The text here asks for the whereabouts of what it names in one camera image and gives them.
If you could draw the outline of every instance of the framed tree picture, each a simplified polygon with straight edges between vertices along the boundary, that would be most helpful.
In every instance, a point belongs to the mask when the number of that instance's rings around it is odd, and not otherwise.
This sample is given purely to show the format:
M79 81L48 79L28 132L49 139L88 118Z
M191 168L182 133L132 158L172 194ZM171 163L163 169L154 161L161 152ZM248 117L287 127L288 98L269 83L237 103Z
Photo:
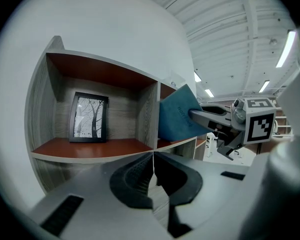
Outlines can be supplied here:
M76 92L71 108L69 141L106 142L107 107L108 97Z

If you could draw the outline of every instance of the white ceiling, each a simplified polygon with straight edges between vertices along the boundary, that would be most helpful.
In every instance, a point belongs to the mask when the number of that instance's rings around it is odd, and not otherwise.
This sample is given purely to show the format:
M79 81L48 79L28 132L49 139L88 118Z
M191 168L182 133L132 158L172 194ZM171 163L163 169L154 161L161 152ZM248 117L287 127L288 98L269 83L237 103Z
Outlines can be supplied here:
M300 64L296 40L283 67L276 64L288 30L295 29L279 0L153 0L184 26L193 65L202 79L197 96L213 100L272 95L289 81Z

